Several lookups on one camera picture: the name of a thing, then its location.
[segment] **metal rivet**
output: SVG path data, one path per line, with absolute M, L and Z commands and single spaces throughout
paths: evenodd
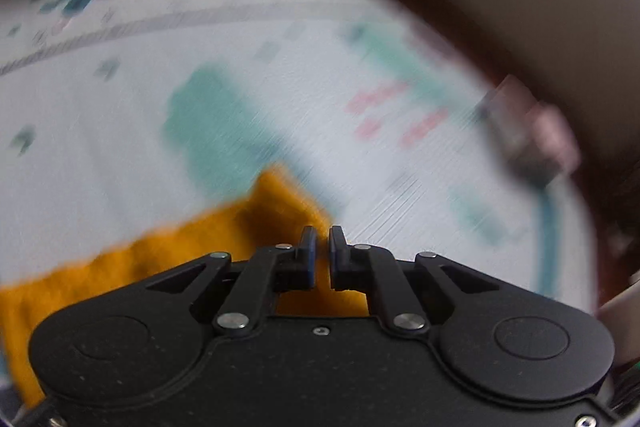
M 403 330 L 419 330 L 425 322 L 423 317 L 415 313 L 401 313 L 394 317 L 394 325 Z
M 331 333 L 331 330 L 325 326 L 314 328 L 314 335 L 318 335 L 319 337 L 326 337 L 329 333 Z
M 241 313 L 223 313 L 216 322 L 225 330 L 241 330 L 249 323 L 249 317 Z
M 576 420 L 575 427 L 596 427 L 597 424 L 598 421 L 593 416 L 586 414 Z

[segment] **yellow cloth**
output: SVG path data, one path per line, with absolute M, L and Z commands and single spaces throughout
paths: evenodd
M 247 198 L 206 212 L 177 229 L 151 232 L 89 263 L 65 266 L 41 279 L 1 289 L 0 331 L 10 372 L 25 404 L 32 407 L 44 397 L 27 348 L 34 328 L 47 315 L 211 251 L 228 251 L 234 261 L 242 261 L 260 246 L 295 245 L 306 225 L 318 230 L 322 253 L 328 218 L 282 170 L 272 168 L 258 177 Z M 320 257 L 316 290 L 285 293 L 278 312 L 367 315 L 363 294 L 330 291 L 326 256 Z

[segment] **brown surface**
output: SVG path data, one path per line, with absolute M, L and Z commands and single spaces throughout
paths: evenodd
M 398 1 L 447 38 L 494 85 L 500 83 L 508 73 L 515 74 L 527 84 L 526 79 L 530 71 L 527 70 L 526 65 L 519 63 L 501 42 L 485 32 L 449 0 Z M 534 95 L 543 98 L 541 93 L 534 92 Z M 598 302 L 604 304 L 626 288 L 628 278 L 634 270 L 625 259 L 616 260 L 610 253 L 607 242 L 607 221 L 596 204 L 595 190 L 593 190 L 594 176 L 586 174 L 589 169 L 587 159 L 585 165 L 574 175 L 574 181 L 588 204 L 596 230 Z

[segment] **gray line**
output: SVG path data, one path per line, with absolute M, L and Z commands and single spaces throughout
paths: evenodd
M 376 214 L 373 219 L 371 219 L 371 221 L 368 224 L 364 225 L 364 228 L 362 227 L 362 224 L 359 223 L 359 229 L 357 229 L 356 231 L 353 232 L 353 234 L 350 234 L 351 237 L 360 237 L 361 234 L 363 234 L 364 232 L 366 232 L 369 227 L 371 227 L 378 219 L 380 219 L 380 217 L 387 211 L 387 209 L 396 202 L 396 200 L 398 199 L 398 197 L 396 196 L 396 186 L 394 186 L 394 184 L 400 179 L 402 178 L 402 182 L 399 183 L 399 185 L 397 185 L 397 188 L 402 189 L 407 183 L 411 182 L 412 178 L 411 176 L 409 176 L 408 174 L 405 174 L 404 172 L 402 174 L 400 174 L 400 176 L 398 176 L 398 178 L 396 178 L 390 185 L 389 185 L 389 190 L 393 190 L 393 192 L 385 192 L 382 196 L 382 199 L 376 203 L 376 206 L 373 207 L 373 209 L 369 212 L 369 216 L 371 217 L 374 215 L 374 213 L 377 212 L 377 210 L 379 208 L 381 208 L 383 205 L 386 204 L 386 207 L 384 208 L 384 210 L 382 212 L 380 212 L 379 214 Z
M 47 46 L 26 57 L 13 60 L 0 66 L 0 76 L 12 73 L 41 60 L 56 57 L 71 51 L 85 48 L 105 41 L 114 41 L 124 37 L 153 33 L 162 30 L 207 26 L 218 23 L 242 22 L 277 19 L 326 19 L 341 21 L 359 21 L 362 18 L 380 19 L 380 12 L 371 6 L 337 3 L 282 3 L 282 4 L 244 4 L 221 6 L 206 10 L 179 12 L 139 21 L 119 24 L 97 32 L 80 35 L 68 41 Z
M 390 202 L 387 206 L 385 206 L 385 208 L 383 208 L 383 209 L 382 209 L 382 211 L 381 211 L 381 212 L 379 212 L 379 213 L 378 213 L 378 214 L 377 214 L 377 215 L 376 215 L 376 216 L 371 220 L 371 222 L 370 222 L 368 225 L 366 225 L 366 226 L 364 227 L 364 229 L 362 229 L 361 231 L 359 231 L 357 234 L 353 234 L 353 237 L 360 237 L 361 235 L 364 235 L 364 234 L 365 234 L 365 233 L 366 233 L 366 232 L 367 232 L 371 227 L 373 227 L 373 226 L 378 222 L 378 220 L 379 220 L 379 219 L 382 219 L 383 217 L 385 217 L 385 216 L 386 216 L 387 211 L 388 211 L 392 206 L 394 206 L 396 203 L 398 203 L 398 201 L 401 201 L 401 200 L 402 200 L 402 197 L 403 197 L 403 196 L 404 196 L 404 195 L 405 195 L 409 190 L 411 190 L 411 188 L 412 188 L 415 184 L 417 184 L 417 183 L 418 183 L 418 178 L 411 177 L 411 176 L 407 176 L 407 180 L 406 180 L 406 182 L 403 182 L 403 183 L 402 183 L 402 185 L 401 185 L 401 187 L 400 187 L 400 188 L 401 188 L 401 190 L 402 190 L 402 193 L 401 193 L 401 194 L 398 194 L 398 193 L 394 192 L 393 194 L 390 194 L 389 196 L 386 196 L 385 198 L 383 198 L 383 200 L 382 200 L 382 201 L 380 201 L 380 203 L 379 203 L 379 204 L 377 204 L 377 205 L 375 206 L 375 208 L 372 210 L 371 214 L 372 214 L 373 212 L 377 211 L 377 210 L 380 208 L 380 206 L 382 206 L 382 204 L 383 204 L 383 203 L 386 203 L 389 199 L 391 199 L 391 202 Z M 395 212 L 396 212 L 395 210 L 392 210 L 392 211 L 391 211 L 391 215 L 393 216 Z M 378 230 L 380 230 L 380 228 L 381 228 L 381 227 L 382 227 L 382 226 L 383 226 L 387 221 L 388 221 L 388 219 L 387 219 L 384 223 L 382 223 L 382 225 L 380 225 L 379 227 L 377 227 L 377 229 L 375 229 L 372 233 L 370 233 L 369 235 L 365 235 L 365 237 L 373 237 L 373 234 L 375 234 Z
M 386 230 L 386 232 L 385 232 L 385 233 L 383 233 L 382 237 L 380 237 L 380 239 L 379 239 L 379 240 L 377 240 L 377 243 L 382 243 L 382 240 L 383 240 L 387 235 L 389 235 L 389 234 L 391 233 L 391 231 L 394 229 L 394 227 L 395 227 L 398 223 L 400 223 L 400 221 L 402 221 L 402 220 L 403 220 L 404 216 L 406 216 L 406 215 L 409 213 L 409 211 L 410 211 L 412 208 L 414 208 L 415 204 L 416 204 L 418 201 L 420 201 L 420 200 L 422 199 L 423 195 L 424 195 L 424 192 L 420 192 L 420 193 L 419 193 L 419 194 L 418 194 L 418 195 L 413 199 L 412 203 L 411 203 L 411 204 L 410 204 L 410 205 L 409 205 L 409 206 L 404 210 L 404 212 L 400 215 L 400 217 L 398 217 L 398 219 L 396 219 L 396 220 L 391 224 L 391 226 L 390 226 L 390 227 L 388 227 L 388 229 Z M 400 225 L 399 229 L 401 230 L 401 229 L 402 229 L 402 227 L 404 227 L 404 223 L 403 223 L 402 225 Z M 400 230 L 396 230 L 396 233 L 392 236 L 392 239 L 398 236 L 398 232 L 399 232 Z
M 418 182 L 418 180 L 416 179 L 411 185 L 409 185 L 408 188 L 406 188 L 404 190 L 404 192 L 398 196 L 398 198 L 396 199 L 396 201 L 400 201 L 400 198 L 402 196 L 404 196 L 416 183 Z M 407 204 L 408 201 L 411 201 L 411 197 L 418 191 L 418 189 L 422 186 L 422 184 L 418 184 L 417 188 L 414 188 L 414 190 L 412 190 L 412 192 L 409 193 L 409 195 L 406 197 L 406 199 L 404 201 L 402 201 L 402 203 L 400 203 L 400 205 L 398 206 L 398 208 L 396 208 L 395 210 L 391 211 L 391 213 L 389 214 L 389 216 L 382 222 L 382 224 L 377 227 L 373 232 L 371 232 L 371 234 L 369 234 L 368 237 L 373 238 L 374 235 L 376 235 L 380 229 L 382 229 L 382 227 L 384 227 L 398 212 L 400 212 L 400 210 L 402 210 L 402 207 L 405 206 L 405 204 Z

